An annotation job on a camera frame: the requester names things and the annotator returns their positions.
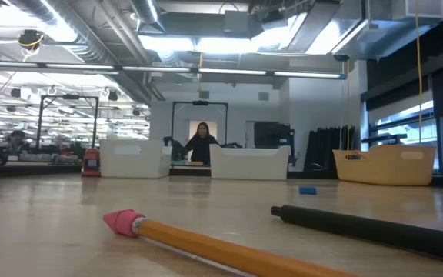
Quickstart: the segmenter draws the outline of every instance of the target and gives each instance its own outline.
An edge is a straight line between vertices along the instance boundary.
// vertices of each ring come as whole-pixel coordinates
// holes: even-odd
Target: long dark hair
[[[204,126],[206,128],[206,138],[211,136],[209,134],[208,124],[206,124],[206,122],[201,122],[198,124],[198,127],[196,128],[196,133],[192,136],[193,139],[200,139],[201,138],[201,136],[199,135],[199,126]]]

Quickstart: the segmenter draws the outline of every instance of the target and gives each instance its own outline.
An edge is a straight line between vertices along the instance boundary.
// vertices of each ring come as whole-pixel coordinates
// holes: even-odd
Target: pink eraser
[[[122,210],[104,215],[103,219],[108,227],[117,235],[137,237],[132,231],[132,223],[140,217],[145,217],[133,210]]]

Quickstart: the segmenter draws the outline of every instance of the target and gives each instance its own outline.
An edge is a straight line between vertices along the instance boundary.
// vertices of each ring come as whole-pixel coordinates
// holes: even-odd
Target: red object
[[[86,149],[82,177],[100,177],[100,151],[98,149]]]
[[[138,235],[132,231],[132,223],[140,217],[145,216],[133,210],[122,210],[108,213],[103,219],[115,234],[137,237]]]

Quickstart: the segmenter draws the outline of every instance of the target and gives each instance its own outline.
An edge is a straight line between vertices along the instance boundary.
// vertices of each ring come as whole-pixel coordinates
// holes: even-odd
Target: person
[[[0,152],[7,155],[19,155],[22,150],[22,145],[25,143],[25,133],[22,130],[15,130],[8,138],[8,145],[0,148]]]
[[[216,144],[216,138],[209,134],[209,127],[206,122],[201,122],[198,125],[198,131],[185,145],[185,152],[192,150],[191,161],[203,162],[204,165],[209,164],[209,145]]]

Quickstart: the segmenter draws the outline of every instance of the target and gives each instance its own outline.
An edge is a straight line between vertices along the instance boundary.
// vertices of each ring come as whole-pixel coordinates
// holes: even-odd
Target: wooden table
[[[299,195],[298,185],[314,185],[318,194]],[[0,178],[0,276],[231,275],[112,234],[102,216],[118,209],[359,275],[443,276],[439,259],[285,224],[269,213],[282,204],[443,229],[443,188],[78,174]]]

